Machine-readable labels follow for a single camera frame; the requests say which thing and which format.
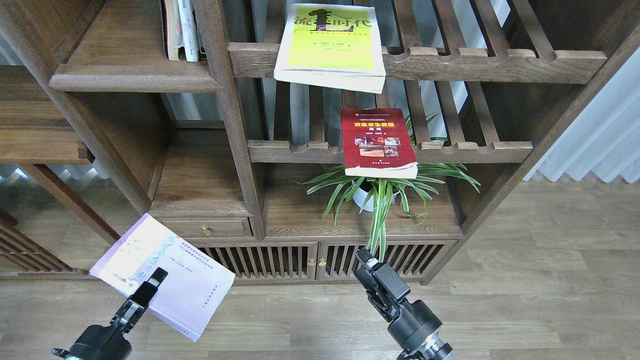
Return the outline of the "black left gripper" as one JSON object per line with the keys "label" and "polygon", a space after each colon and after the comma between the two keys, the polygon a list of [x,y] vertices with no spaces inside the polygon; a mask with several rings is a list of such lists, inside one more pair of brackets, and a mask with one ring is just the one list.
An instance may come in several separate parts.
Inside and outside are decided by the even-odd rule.
{"label": "black left gripper", "polygon": [[69,350],[53,348],[52,355],[65,360],[125,360],[132,346],[124,335],[141,319],[169,272],[157,268],[115,313],[110,326],[90,325]]}

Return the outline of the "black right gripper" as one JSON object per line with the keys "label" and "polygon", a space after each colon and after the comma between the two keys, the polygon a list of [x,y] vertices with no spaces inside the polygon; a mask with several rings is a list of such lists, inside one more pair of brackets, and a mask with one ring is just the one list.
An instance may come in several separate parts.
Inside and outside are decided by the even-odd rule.
{"label": "black right gripper", "polygon": [[407,283],[386,262],[361,248],[355,258],[362,264],[354,275],[364,287],[368,301],[389,323],[387,331],[402,348],[402,356],[442,356],[440,319],[422,301],[409,303]]}

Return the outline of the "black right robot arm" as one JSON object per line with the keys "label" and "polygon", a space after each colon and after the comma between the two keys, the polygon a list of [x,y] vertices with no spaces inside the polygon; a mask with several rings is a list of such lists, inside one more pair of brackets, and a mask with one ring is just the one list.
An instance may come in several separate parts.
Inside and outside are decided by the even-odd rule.
{"label": "black right robot arm", "polygon": [[410,288],[397,272],[366,248],[359,249],[355,257],[362,267],[354,275],[402,349],[398,360],[454,360],[450,344],[439,338],[442,322],[422,300],[407,300]]}

